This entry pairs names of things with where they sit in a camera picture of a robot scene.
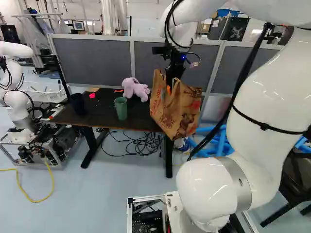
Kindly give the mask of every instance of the cardboard box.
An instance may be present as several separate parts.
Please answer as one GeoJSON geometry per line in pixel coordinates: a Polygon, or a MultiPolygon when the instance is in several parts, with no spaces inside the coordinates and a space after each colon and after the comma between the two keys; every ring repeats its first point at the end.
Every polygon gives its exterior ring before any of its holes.
{"type": "Polygon", "coordinates": [[[210,18],[216,18],[216,17],[217,17],[217,11],[210,18]]]}
{"type": "Polygon", "coordinates": [[[210,28],[210,24],[207,24],[207,23],[202,24],[201,33],[208,33],[209,28],[210,28]]]}

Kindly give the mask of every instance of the pink object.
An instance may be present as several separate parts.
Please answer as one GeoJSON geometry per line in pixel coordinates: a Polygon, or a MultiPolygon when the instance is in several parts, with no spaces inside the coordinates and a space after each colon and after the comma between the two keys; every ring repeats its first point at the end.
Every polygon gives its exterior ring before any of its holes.
{"type": "Polygon", "coordinates": [[[96,94],[95,94],[95,93],[91,93],[91,94],[89,94],[90,99],[95,98],[95,96],[96,96],[96,94]]]}
{"type": "Polygon", "coordinates": [[[150,90],[145,84],[140,84],[136,78],[126,78],[122,82],[124,87],[123,97],[130,99],[133,94],[140,97],[141,102],[146,102],[148,100],[148,95],[150,90]]]}

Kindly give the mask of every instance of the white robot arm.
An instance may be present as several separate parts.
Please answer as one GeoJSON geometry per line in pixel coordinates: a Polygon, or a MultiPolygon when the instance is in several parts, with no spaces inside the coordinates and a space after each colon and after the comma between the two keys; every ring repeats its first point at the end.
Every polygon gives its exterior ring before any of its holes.
{"type": "MultiPolygon", "coordinates": [[[[183,24],[208,18],[225,0],[183,0],[173,12],[170,30],[175,41],[189,28],[183,24]]],[[[177,174],[177,189],[184,209],[202,230],[216,232],[230,214],[259,207],[276,194],[284,160],[311,124],[311,19],[309,0],[233,0],[250,17],[274,24],[293,25],[289,43],[242,84],[235,108],[261,123],[287,132],[262,130],[259,125],[231,110],[228,139],[235,149],[221,158],[196,159],[185,163],[177,174]]],[[[161,35],[169,6],[161,18],[161,35]]]]}
{"type": "Polygon", "coordinates": [[[28,128],[27,102],[29,99],[24,93],[16,91],[22,76],[21,66],[16,59],[29,58],[33,56],[33,53],[33,50],[26,45],[0,41],[0,57],[6,66],[4,75],[0,79],[2,87],[0,97],[10,107],[8,108],[9,117],[18,129],[28,128]]]}

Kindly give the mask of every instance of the table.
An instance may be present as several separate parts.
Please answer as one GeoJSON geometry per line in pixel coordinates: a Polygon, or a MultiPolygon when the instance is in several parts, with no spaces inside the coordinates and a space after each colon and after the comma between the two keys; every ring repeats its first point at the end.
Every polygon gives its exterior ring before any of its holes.
{"type": "MultiPolygon", "coordinates": [[[[87,168],[96,154],[104,138],[107,136],[109,129],[126,129],[134,131],[149,131],[162,133],[162,129],[154,122],[149,113],[149,101],[142,103],[140,98],[133,96],[127,100],[127,120],[118,120],[115,110],[114,99],[122,96],[120,92],[114,92],[114,89],[100,88],[96,92],[96,97],[91,99],[89,95],[93,92],[86,91],[83,93],[85,106],[88,113],[85,116],[77,115],[68,104],[57,114],[52,123],[70,124],[79,127],[86,137],[89,151],[85,156],[81,167],[87,168]],[[95,138],[92,127],[101,127],[105,130],[95,138]]],[[[173,177],[173,141],[166,135],[164,136],[163,157],[165,160],[165,174],[167,178],[173,177]]]]}

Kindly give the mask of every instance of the paper bag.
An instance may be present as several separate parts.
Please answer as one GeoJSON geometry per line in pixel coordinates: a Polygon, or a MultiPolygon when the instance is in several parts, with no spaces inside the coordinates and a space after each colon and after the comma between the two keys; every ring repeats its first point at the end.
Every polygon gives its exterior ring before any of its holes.
{"type": "Polygon", "coordinates": [[[166,85],[166,76],[154,72],[150,98],[150,115],[166,135],[175,140],[193,134],[198,127],[202,89],[173,80],[173,89],[166,85]]]}

